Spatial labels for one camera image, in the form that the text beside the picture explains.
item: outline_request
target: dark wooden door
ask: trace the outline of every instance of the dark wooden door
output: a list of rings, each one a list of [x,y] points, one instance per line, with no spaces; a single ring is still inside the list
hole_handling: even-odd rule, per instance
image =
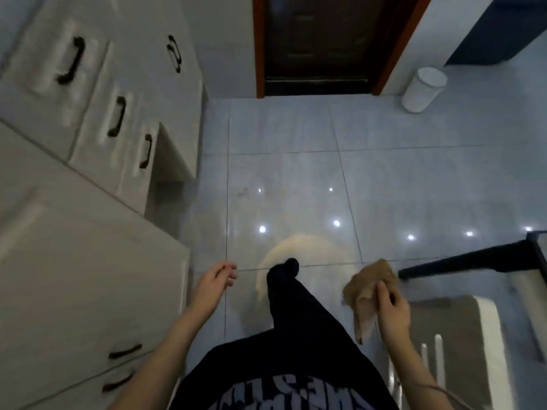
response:
[[[403,1],[267,0],[266,80],[372,82]]]

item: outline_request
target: black pants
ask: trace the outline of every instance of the black pants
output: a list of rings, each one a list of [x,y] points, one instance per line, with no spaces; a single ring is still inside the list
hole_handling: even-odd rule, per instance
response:
[[[213,348],[182,380],[172,409],[208,409],[235,383],[280,374],[317,377],[354,389],[376,409],[397,408],[342,324],[296,280],[291,261],[268,273],[274,329]]]

